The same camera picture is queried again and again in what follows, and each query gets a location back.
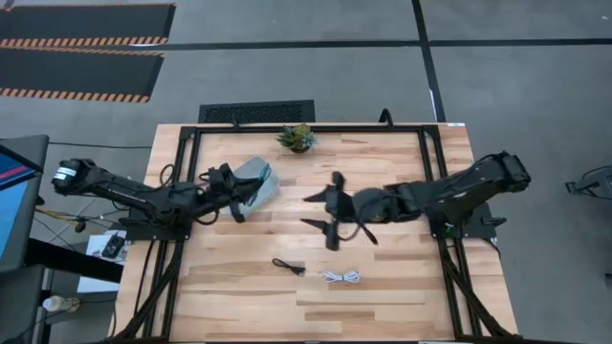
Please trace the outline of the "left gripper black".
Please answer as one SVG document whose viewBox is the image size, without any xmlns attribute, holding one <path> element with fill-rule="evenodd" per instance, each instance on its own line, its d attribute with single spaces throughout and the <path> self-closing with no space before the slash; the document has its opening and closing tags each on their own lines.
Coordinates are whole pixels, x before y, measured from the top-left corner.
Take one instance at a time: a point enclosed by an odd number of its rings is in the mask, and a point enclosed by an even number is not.
<svg viewBox="0 0 612 344">
<path fill-rule="evenodd" d="M 206 172 L 206 204 L 210 210 L 239 210 L 240 204 L 251 204 L 265 182 L 264 177 L 236 177 L 227 163 Z"/>
</svg>

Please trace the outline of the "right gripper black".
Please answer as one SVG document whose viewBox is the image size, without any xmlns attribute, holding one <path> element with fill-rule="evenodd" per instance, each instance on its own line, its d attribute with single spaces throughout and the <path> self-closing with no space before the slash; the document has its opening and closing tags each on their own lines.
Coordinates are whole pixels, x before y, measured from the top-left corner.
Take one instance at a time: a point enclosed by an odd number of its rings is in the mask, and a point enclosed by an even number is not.
<svg viewBox="0 0 612 344">
<path fill-rule="evenodd" d="M 303 199 L 308 203 L 325 203 L 325 211 L 333 220 L 329 224 L 322 220 L 301 219 L 301 222 L 314 226 L 326 236 L 326 247 L 339 250 L 341 241 L 354 239 L 362 230 L 368 239 L 377 244 L 378 240 L 366 224 L 386 224 L 398 217 L 397 197 L 383 189 L 365 188 L 350 196 L 344 191 L 345 179 L 340 172 L 332 173 L 332 183 L 311 196 Z M 340 223 L 355 223 L 355 231 L 347 237 L 339 235 Z"/>
</svg>

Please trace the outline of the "clear plastic bag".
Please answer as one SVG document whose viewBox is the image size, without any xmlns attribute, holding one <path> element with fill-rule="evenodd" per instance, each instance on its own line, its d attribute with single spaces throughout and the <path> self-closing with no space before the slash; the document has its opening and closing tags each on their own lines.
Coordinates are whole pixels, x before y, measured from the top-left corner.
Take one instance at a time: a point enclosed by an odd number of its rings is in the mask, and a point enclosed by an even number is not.
<svg viewBox="0 0 612 344">
<path fill-rule="evenodd" d="M 238 204 L 239 211 L 245 218 L 270 202 L 279 192 L 279 177 L 272 170 L 270 164 L 260 157 L 253 157 L 243 163 L 235 170 L 234 175 L 242 179 L 259 177 L 264 181 L 253 199 L 246 204 Z"/>
</svg>

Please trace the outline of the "small potted succulent plant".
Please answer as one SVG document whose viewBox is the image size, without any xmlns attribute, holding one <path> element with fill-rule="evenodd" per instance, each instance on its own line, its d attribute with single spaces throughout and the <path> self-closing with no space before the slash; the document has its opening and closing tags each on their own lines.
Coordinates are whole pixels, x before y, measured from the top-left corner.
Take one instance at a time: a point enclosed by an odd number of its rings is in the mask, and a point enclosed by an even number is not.
<svg viewBox="0 0 612 344">
<path fill-rule="evenodd" d="M 276 141 L 297 154 L 305 153 L 317 144 L 312 128 L 306 123 L 297 126 L 284 126 Z"/>
</svg>

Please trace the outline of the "black perforated floor grate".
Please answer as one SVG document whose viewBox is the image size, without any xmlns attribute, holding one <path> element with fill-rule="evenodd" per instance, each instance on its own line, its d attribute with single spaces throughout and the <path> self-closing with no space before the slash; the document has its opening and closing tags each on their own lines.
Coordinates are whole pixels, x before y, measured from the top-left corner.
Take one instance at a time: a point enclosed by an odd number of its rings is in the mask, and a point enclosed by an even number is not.
<svg viewBox="0 0 612 344">
<path fill-rule="evenodd" d="M 316 122 L 313 100 L 285 100 L 200 106 L 199 123 Z"/>
</svg>

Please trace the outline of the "black handheld controller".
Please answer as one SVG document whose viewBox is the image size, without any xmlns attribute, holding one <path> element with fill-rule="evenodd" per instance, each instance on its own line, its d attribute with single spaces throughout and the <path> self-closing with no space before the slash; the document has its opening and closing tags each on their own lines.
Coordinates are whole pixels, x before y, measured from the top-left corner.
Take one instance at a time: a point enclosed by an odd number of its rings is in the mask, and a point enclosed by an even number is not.
<svg viewBox="0 0 612 344">
<path fill-rule="evenodd" d="M 120 255 L 122 248 L 125 246 L 125 239 L 119 234 L 113 234 L 104 249 L 101 252 L 103 258 L 115 259 Z"/>
</svg>

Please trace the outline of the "black hazard-striped floor mat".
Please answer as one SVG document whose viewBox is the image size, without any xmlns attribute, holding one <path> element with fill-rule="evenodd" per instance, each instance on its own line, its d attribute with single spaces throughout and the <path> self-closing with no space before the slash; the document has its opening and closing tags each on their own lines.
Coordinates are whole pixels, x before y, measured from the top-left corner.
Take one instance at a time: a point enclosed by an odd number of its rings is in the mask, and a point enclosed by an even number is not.
<svg viewBox="0 0 612 344">
<path fill-rule="evenodd" d="M 164 55 L 72 48 L 0 48 L 0 96 L 146 103 Z"/>
<path fill-rule="evenodd" d="M 0 9 L 0 47 L 163 44 L 175 11 L 174 3 Z"/>
</svg>

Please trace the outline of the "clear plastic bottle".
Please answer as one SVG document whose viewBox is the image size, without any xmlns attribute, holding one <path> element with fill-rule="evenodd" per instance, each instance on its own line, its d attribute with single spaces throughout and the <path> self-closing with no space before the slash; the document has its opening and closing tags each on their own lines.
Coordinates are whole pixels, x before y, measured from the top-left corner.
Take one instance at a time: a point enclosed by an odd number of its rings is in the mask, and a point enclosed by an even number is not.
<svg viewBox="0 0 612 344">
<path fill-rule="evenodd" d="M 50 296 L 42 302 L 42 307 L 47 312 L 75 312 L 79 306 L 79 298 L 62 297 L 59 295 Z"/>
</svg>

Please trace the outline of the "computer monitor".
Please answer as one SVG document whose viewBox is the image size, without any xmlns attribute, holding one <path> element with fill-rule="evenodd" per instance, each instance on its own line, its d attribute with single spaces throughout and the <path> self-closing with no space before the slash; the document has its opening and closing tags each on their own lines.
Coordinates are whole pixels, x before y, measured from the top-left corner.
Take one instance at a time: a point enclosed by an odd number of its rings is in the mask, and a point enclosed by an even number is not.
<svg viewBox="0 0 612 344">
<path fill-rule="evenodd" d="M 49 137 L 35 135 L 8 140 L 0 144 L 39 166 L 45 165 Z M 35 201 L 38 198 L 41 176 L 0 191 L 0 273 L 19 269 L 25 259 L 33 224 Z"/>
</svg>

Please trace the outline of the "black stand base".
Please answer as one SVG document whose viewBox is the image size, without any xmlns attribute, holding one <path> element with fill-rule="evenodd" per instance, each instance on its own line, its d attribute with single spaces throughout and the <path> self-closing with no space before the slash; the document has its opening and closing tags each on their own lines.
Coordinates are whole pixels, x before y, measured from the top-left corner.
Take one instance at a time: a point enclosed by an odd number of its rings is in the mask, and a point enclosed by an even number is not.
<svg viewBox="0 0 612 344">
<path fill-rule="evenodd" d="M 612 164 L 591 169 L 565 187 L 570 194 L 612 201 Z"/>
</svg>

